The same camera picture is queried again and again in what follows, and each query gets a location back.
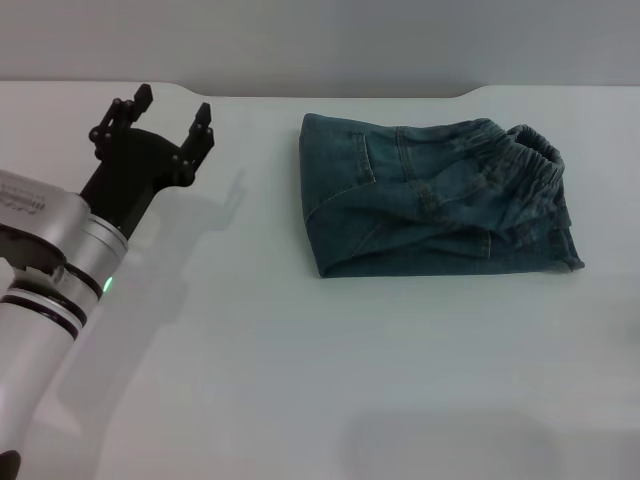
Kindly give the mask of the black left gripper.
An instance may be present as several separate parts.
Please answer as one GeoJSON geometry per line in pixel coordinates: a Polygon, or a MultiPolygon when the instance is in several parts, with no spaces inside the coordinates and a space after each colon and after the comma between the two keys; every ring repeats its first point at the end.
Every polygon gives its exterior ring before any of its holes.
{"type": "Polygon", "coordinates": [[[155,133],[129,129],[152,101],[151,86],[141,84],[132,100],[115,98],[89,133],[100,165],[81,197],[94,216],[125,238],[134,233],[157,193],[194,182],[196,171],[215,145],[207,102],[199,107],[180,147],[155,133]]]}

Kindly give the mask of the blue denim shorts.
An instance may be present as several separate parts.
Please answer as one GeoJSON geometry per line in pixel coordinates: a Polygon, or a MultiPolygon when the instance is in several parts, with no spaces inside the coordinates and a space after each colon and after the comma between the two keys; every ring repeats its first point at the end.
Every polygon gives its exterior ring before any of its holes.
{"type": "Polygon", "coordinates": [[[527,125],[385,127],[307,114],[299,164],[304,224],[324,278],[583,267],[564,161],[527,125]]]}

